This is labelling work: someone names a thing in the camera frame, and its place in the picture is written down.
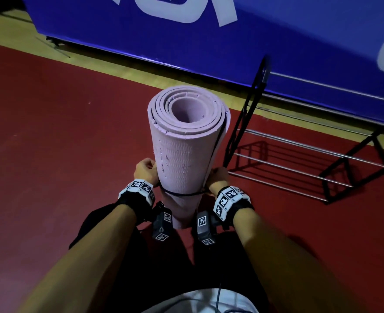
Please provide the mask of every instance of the hand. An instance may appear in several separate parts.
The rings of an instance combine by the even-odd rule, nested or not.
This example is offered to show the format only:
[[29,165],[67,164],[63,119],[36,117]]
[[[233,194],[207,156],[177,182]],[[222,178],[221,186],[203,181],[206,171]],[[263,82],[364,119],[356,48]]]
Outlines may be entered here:
[[216,197],[218,192],[226,187],[230,186],[229,174],[225,167],[219,167],[211,170],[211,173],[206,181],[206,186],[210,192]]
[[137,163],[134,172],[135,179],[144,179],[153,186],[158,184],[158,174],[156,162],[153,159],[146,158]]

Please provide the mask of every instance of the white shirt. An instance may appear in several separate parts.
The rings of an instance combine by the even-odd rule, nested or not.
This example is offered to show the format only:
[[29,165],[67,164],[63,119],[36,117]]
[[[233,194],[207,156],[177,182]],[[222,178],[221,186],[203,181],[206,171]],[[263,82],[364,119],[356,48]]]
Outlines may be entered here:
[[[214,313],[218,289],[204,289],[178,295],[172,299],[163,301],[143,313]],[[245,296],[221,289],[218,311],[246,310],[258,313],[253,303]]]

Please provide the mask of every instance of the wristband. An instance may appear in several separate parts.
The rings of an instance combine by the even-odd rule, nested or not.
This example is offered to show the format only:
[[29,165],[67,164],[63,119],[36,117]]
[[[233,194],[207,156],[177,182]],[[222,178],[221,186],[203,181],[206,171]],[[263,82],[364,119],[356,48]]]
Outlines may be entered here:
[[134,210],[137,225],[145,221],[155,201],[153,185],[143,179],[135,179],[118,195],[117,205],[125,204]]
[[254,207],[250,197],[236,186],[229,186],[221,189],[215,201],[214,212],[221,219],[232,224],[234,215],[240,209]]

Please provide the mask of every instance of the metal rack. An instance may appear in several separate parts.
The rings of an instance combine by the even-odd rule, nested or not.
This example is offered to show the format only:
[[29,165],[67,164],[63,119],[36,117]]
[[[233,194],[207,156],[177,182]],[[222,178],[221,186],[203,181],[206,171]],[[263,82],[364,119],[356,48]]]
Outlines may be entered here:
[[[291,171],[291,172],[294,172],[294,173],[298,173],[300,175],[304,175],[304,176],[308,176],[308,177],[311,177],[311,178],[319,179],[321,181],[321,184],[322,184],[322,189],[323,189],[323,192],[324,192],[324,197],[319,197],[319,196],[311,195],[311,194],[308,194],[308,193],[305,193],[305,192],[301,192],[301,191],[297,191],[297,190],[294,190],[294,189],[290,189],[290,188],[287,188],[287,187],[284,187],[284,186],[281,186],[281,185],[278,185],[278,184],[273,184],[271,182],[259,180],[259,179],[252,178],[252,177],[240,174],[240,173],[229,171],[229,173],[231,175],[239,176],[241,178],[246,178],[246,179],[253,180],[253,181],[256,181],[256,182],[259,182],[259,183],[262,183],[262,184],[266,184],[266,185],[273,186],[273,187],[276,187],[276,188],[279,188],[279,189],[283,189],[283,190],[286,190],[286,191],[290,191],[290,192],[293,192],[293,193],[296,193],[296,194],[307,196],[307,197],[310,197],[310,198],[313,198],[313,199],[316,199],[316,200],[320,200],[320,201],[323,201],[325,204],[330,204],[332,202],[340,200],[340,199],[344,198],[345,196],[347,196],[351,191],[353,191],[355,189],[358,189],[358,188],[362,187],[363,185],[367,184],[368,182],[370,182],[370,181],[372,181],[372,180],[374,180],[374,179],[384,175],[384,150],[383,150],[382,145],[380,144],[379,140],[377,139],[377,137],[384,132],[384,123],[377,122],[377,121],[374,121],[374,120],[368,120],[368,119],[365,120],[365,119],[357,117],[355,115],[348,115],[348,114],[343,113],[343,112],[339,112],[339,111],[335,111],[335,110],[330,110],[330,109],[318,107],[316,105],[310,105],[308,103],[305,103],[305,102],[302,102],[302,101],[299,101],[299,100],[289,99],[289,98],[281,97],[279,95],[274,95],[274,94],[266,93],[266,92],[264,92],[264,90],[266,88],[268,77],[269,77],[270,74],[274,74],[274,73],[271,73],[271,71],[270,71],[269,57],[265,56],[265,57],[263,57],[263,60],[262,60],[262,62],[260,64],[260,66],[259,66],[259,69],[257,71],[256,77],[255,77],[255,79],[253,81],[252,87],[249,90],[249,93],[247,95],[247,99],[246,99],[246,101],[244,103],[243,109],[241,110],[241,113],[240,113],[240,115],[238,117],[238,120],[237,120],[237,122],[235,124],[234,131],[231,134],[231,138],[228,141],[228,144],[227,144],[227,147],[226,147],[226,150],[225,150],[225,157],[224,157],[223,166],[227,167],[228,164],[230,163],[231,159],[233,158],[233,156],[238,156],[238,157],[245,158],[247,160],[254,161],[254,162],[257,162],[257,163],[262,163],[262,164],[265,164],[265,165],[268,165],[268,166],[273,166],[275,168],[279,168],[279,169]],[[282,75],[282,74],[277,74],[277,73],[275,73],[275,74],[279,75],[279,76],[289,77],[289,76]],[[305,80],[305,79],[300,79],[300,78],[295,78],[295,77],[292,77],[292,78],[295,79],[295,80],[300,80],[300,81],[308,81],[308,80]],[[352,91],[352,90],[348,90],[348,89],[344,89],[344,88],[339,88],[339,87],[333,87],[333,86],[329,86],[329,85],[325,85],[325,84],[321,84],[321,83],[315,83],[315,82],[312,82],[312,81],[310,81],[310,82],[314,83],[314,84],[317,84],[317,85],[328,86],[328,87],[331,87],[331,88],[336,89],[336,90],[343,90],[343,91],[350,92],[350,93],[353,93],[353,94],[361,94],[361,95],[366,95],[366,96],[368,96],[370,98],[376,98],[376,99],[384,100],[384,98],[377,97],[377,96],[374,96],[374,95],[368,95],[368,94],[365,94],[365,93],[361,93],[361,92],[357,92],[357,91]],[[329,113],[333,113],[333,114],[337,114],[337,115],[342,115],[342,116],[345,116],[345,117],[351,117],[351,118],[355,118],[355,119],[358,119],[358,120],[360,119],[360,120],[366,121],[368,123],[375,124],[375,125],[378,126],[378,128],[373,133],[367,134],[367,133],[353,131],[351,129],[340,128],[340,127],[337,127],[337,126],[321,123],[321,122],[318,122],[318,121],[313,121],[313,120],[308,120],[308,119],[300,118],[300,117],[293,116],[293,115],[288,115],[288,114],[285,114],[285,113],[281,113],[281,112],[278,112],[278,111],[270,110],[270,109],[263,108],[263,107],[259,106],[258,103],[259,103],[259,101],[260,101],[260,99],[262,97],[273,98],[273,99],[281,100],[281,101],[284,101],[284,102],[287,102],[287,103],[298,104],[298,105],[301,105],[301,106],[304,106],[304,107],[307,107],[307,108],[313,108],[313,109],[316,109],[316,110],[321,110],[321,111],[325,111],[325,112],[329,112]],[[262,110],[262,111],[265,111],[265,112],[274,113],[274,114],[277,114],[277,115],[286,116],[286,117],[297,119],[297,120],[302,120],[302,121],[305,121],[305,122],[314,123],[314,124],[317,124],[317,125],[322,125],[322,126],[326,126],[326,127],[330,127],[330,128],[340,129],[342,131],[346,131],[346,132],[350,132],[350,133],[356,133],[356,134],[365,136],[365,139],[344,154],[344,153],[338,153],[338,152],[330,151],[330,150],[327,150],[327,149],[324,149],[324,148],[319,148],[319,147],[311,146],[311,145],[308,145],[308,144],[296,142],[296,141],[293,141],[293,140],[290,140],[290,139],[286,139],[286,138],[283,138],[283,137],[274,136],[274,135],[271,135],[271,134],[255,131],[255,130],[252,130],[252,129],[247,129],[247,126],[248,126],[248,124],[249,124],[249,122],[251,120],[251,117],[252,117],[252,115],[253,115],[253,113],[254,113],[254,111],[256,109],[259,109],[259,110]],[[331,165],[329,165],[325,170],[323,170],[319,175],[315,175],[315,174],[312,174],[312,173],[307,173],[307,172],[300,171],[300,170],[297,170],[297,169],[285,167],[285,166],[282,166],[282,165],[279,165],[279,164],[268,162],[266,160],[257,159],[257,158],[254,158],[254,157],[251,157],[251,156],[246,156],[246,155],[243,155],[243,154],[240,154],[240,153],[236,152],[237,148],[239,146],[239,143],[241,141],[241,138],[244,135],[244,133],[249,133],[249,134],[252,134],[252,135],[256,135],[256,136],[260,136],[260,137],[267,138],[267,139],[270,139],[270,140],[274,140],[274,141],[277,141],[277,142],[289,144],[289,145],[296,146],[296,147],[301,147],[301,148],[304,148],[304,149],[308,149],[310,151],[324,153],[324,154],[327,154],[327,155],[330,155],[330,156],[333,156],[333,157],[337,157],[338,159],[336,161],[334,161]],[[373,162],[373,161],[365,160],[365,159],[362,159],[362,158],[354,156],[356,153],[358,153],[360,150],[362,150],[370,142],[373,143],[373,146],[374,146],[375,150],[377,151],[377,154],[378,154],[379,158],[381,159],[382,163],[376,163],[376,162]],[[378,171],[376,171],[376,172],[366,176],[365,178],[362,178],[360,180],[356,180],[355,177],[354,177],[351,165],[349,163],[349,160],[359,161],[359,162],[362,162],[362,163],[373,165],[373,166],[376,166],[376,167],[378,167],[380,169]],[[336,180],[333,180],[333,179],[330,178],[330,175],[333,173],[333,171],[337,167],[339,167],[340,165],[343,165],[343,167],[344,167],[344,171],[346,173],[348,182],[340,182],[340,181],[336,181]],[[344,190],[339,191],[336,194],[332,195],[330,193],[330,187],[329,187],[330,183],[342,186],[342,187],[344,187]]]

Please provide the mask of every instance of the yoga mat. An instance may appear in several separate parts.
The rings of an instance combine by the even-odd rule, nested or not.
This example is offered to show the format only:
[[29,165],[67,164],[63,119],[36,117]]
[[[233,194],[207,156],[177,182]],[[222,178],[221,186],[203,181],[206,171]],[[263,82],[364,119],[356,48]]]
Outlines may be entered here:
[[173,225],[188,224],[200,192],[231,121],[230,110],[211,92],[188,85],[165,89],[148,105],[163,204],[173,212]]

